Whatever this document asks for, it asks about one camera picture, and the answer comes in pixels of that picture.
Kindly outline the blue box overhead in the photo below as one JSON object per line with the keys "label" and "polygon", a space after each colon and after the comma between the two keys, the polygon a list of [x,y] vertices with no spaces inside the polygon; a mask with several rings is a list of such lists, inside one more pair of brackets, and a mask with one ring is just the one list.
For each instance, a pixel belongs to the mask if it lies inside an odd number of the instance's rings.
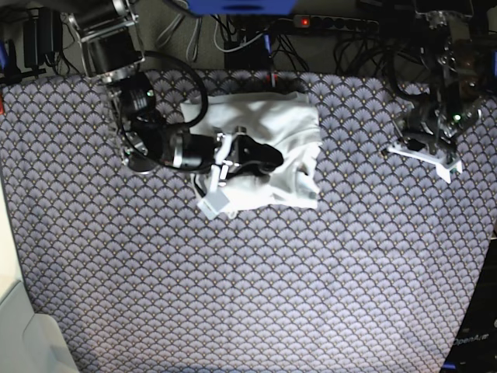
{"label": "blue box overhead", "polygon": [[199,15],[287,15],[296,0],[189,0],[189,8]]}

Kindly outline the red table clamp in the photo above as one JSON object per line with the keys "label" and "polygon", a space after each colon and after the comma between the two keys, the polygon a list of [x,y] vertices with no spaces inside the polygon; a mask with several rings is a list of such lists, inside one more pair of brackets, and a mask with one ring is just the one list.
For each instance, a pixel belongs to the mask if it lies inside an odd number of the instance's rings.
{"label": "red table clamp", "polygon": [[267,77],[268,83],[270,86],[275,89],[277,87],[278,83],[278,73],[277,72],[270,72]]}

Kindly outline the black box behind table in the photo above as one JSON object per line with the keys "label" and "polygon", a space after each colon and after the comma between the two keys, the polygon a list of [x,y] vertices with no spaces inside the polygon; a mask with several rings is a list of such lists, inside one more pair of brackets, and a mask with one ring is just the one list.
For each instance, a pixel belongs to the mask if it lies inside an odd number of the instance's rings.
{"label": "black box behind table", "polygon": [[272,40],[268,32],[240,31],[235,36],[223,40],[221,48],[225,50],[236,49],[259,34],[261,37],[250,45],[229,53],[224,52],[224,67],[227,70],[268,71],[273,67]]}

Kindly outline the black case OpenArm label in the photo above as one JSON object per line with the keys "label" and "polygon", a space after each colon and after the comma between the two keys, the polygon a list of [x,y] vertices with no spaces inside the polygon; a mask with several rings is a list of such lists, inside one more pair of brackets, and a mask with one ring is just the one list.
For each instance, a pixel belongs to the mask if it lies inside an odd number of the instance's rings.
{"label": "black case OpenArm label", "polygon": [[488,248],[478,283],[442,372],[496,371],[496,241]]}

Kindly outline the black power strip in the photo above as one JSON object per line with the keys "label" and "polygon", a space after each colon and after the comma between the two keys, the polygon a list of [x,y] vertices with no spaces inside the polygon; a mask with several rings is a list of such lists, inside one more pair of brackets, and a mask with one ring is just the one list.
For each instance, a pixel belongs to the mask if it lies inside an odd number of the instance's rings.
{"label": "black power strip", "polygon": [[295,15],[294,25],[301,29],[313,30],[347,30],[377,32],[380,24],[368,19],[343,18],[331,16]]}

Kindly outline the patterned purple table cloth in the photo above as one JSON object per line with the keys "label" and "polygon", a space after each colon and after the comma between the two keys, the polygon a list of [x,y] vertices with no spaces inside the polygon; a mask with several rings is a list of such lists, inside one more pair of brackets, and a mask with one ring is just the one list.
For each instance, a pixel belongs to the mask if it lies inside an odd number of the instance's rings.
{"label": "patterned purple table cloth", "polygon": [[5,196],[27,293],[84,372],[437,372],[496,347],[462,322],[496,220],[496,102],[463,172],[381,149],[405,102],[382,81],[285,74],[319,112],[318,206],[208,220],[189,179],[122,166],[79,77],[2,91]]}

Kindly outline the white T-shirt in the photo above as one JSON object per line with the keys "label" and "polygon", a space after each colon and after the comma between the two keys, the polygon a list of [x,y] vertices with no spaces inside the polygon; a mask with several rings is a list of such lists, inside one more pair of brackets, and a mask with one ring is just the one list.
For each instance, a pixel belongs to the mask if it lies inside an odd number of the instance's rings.
{"label": "white T-shirt", "polygon": [[318,110],[299,92],[211,96],[205,117],[172,141],[209,219],[269,205],[318,206]]}

